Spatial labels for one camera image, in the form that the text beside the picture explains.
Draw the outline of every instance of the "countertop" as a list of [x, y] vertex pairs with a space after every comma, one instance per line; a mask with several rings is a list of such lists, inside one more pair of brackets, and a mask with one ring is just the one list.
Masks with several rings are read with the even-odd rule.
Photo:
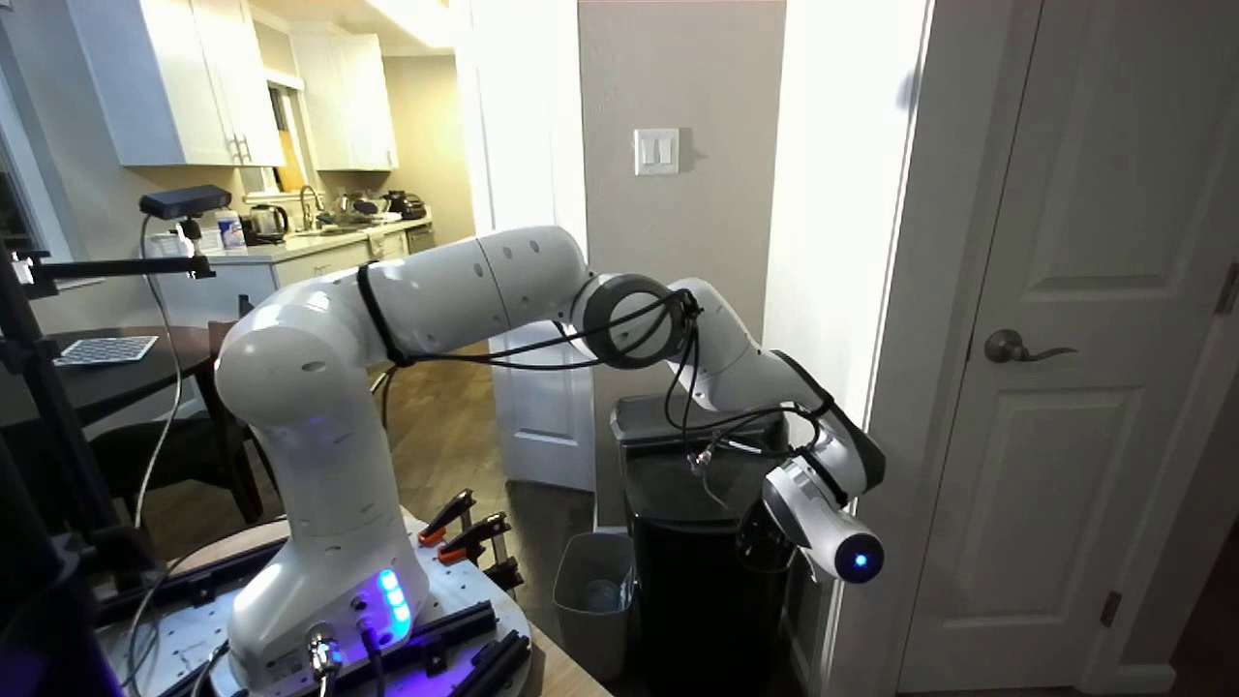
[[327, 231], [327, 236], [321, 236], [321, 231], [287, 231], [278, 243], [247, 243], [247, 248], [206, 253], [206, 256], [218, 267], [262, 267], [262, 265], [321, 256], [321, 253], [331, 253], [331, 248], [367, 243], [367, 240], [382, 240], [389, 231], [410, 231], [410, 229], [429, 229], [429, 225], [435, 225], [435, 218], [370, 225], [370, 229], [356, 229], [356, 231]]

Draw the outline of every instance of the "door handle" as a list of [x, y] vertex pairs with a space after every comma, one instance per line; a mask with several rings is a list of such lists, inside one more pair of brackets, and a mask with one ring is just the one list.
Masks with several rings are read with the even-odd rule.
[[1014, 328], [993, 328], [993, 334], [982, 340], [982, 356], [986, 356], [991, 365], [1036, 365], [1036, 359], [1064, 356], [1064, 351], [1076, 351], [1076, 350], [1058, 346], [1058, 350], [1045, 350], [1045, 351], [1030, 351]]

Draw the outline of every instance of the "doorway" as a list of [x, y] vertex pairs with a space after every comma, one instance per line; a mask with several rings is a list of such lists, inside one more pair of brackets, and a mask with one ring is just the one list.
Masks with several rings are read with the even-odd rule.
[[1032, 14], [908, 695], [1085, 684], [1117, 617], [1239, 225], [1219, 25], [1156, 5]]

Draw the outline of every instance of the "door frame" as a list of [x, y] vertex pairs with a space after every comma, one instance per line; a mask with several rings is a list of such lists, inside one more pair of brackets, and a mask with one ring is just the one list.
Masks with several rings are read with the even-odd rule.
[[[833, 595], [826, 695], [897, 695], [1036, 7], [1024, 0], [966, 7], [935, 0], [933, 7], [870, 405], [870, 435], [891, 457], [891, 475], [858, 502], [858, 514], [882, 529], [891, 564], [880, 586]], [[1168, 667], [1123, 667], [1123, 651], [1235, 376], [1239, 319], [1214, 319], [1168, 435], [1173, 453], [1188, 466], [1163, 469], [1164, 495], [1143, 510], [1117, 571], [1128, 607], [1106, 630], [1094, 630], [1080, 691], [1117, 695], [1173, 683]]]

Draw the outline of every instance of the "kitchen appliance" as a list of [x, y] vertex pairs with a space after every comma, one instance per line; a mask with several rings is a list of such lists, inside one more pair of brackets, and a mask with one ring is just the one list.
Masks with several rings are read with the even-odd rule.
[[387, 209], [397, 213], [404, 220], [424, 218], [424, 202], [419, 194], [387, 191], [382, 196], [387, 196]]
[[251, 207], [247, 218], [241, 218], [242, 243], [278, 243], [287, 236], [287, 209], [284, 207]]

